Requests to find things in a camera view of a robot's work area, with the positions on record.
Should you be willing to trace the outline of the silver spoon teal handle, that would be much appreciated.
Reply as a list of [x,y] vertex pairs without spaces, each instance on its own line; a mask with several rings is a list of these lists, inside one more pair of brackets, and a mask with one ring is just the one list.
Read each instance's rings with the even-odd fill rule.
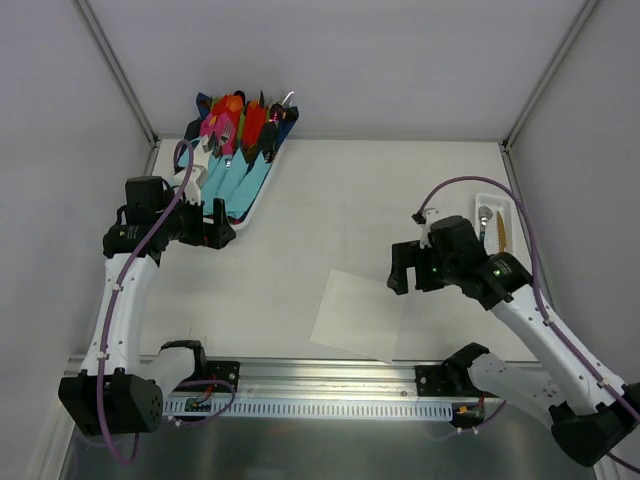
[[479,240],[485,242],[486,231],[490,221],[493,218],[493,211],[486,205],[482,205],[478,209],[479,220]]

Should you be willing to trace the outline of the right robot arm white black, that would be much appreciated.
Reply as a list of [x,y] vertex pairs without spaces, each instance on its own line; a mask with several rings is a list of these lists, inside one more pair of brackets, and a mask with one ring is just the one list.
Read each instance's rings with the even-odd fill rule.
[[471,343],[447,358],[449,387],[459,395],[491,393],[549,429],[574,462],[591,467],[639,425],[639,386],[599,361],[536,288],[510,253],[489,254],[469,220],[450,216],[425,235],[391,247],[387,286],[398,295],[455,286],[504,323],[547,372],[548,380],[509,367],[488,348]]

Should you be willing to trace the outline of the white paper napkin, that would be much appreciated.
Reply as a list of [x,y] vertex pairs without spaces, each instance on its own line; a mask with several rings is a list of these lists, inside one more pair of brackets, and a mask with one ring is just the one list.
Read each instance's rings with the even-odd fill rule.
[[401,353],[398,349],[410,297],[396,295],[383,282],[333,269],[309,340],[384,363],[424,360],[424,353]]

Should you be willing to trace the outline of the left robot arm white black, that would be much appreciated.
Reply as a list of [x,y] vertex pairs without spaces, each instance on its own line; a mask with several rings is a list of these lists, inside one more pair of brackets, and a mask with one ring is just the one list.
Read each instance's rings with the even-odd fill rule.
[[220,249],[234,237],[229,225],[205,222],[188,175],[172,183],[160,176],[127,180],[126,202],[103,237],[105,280],[93,338],[78,373],[58,389],[86,436],[155,431],[177,389],[204,388],[204,403],[215,387],[236,392],[233,380],[212,374],[197,340],[168,341],[150,363],[141,362],[145,305],[169,243]]

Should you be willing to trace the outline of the gold knife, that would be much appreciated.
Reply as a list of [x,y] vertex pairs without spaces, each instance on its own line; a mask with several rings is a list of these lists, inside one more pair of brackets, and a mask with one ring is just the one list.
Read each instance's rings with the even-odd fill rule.
[[500,252],[507,250],[507,235],[504,217],[500,211],[497,212],[498,246]]

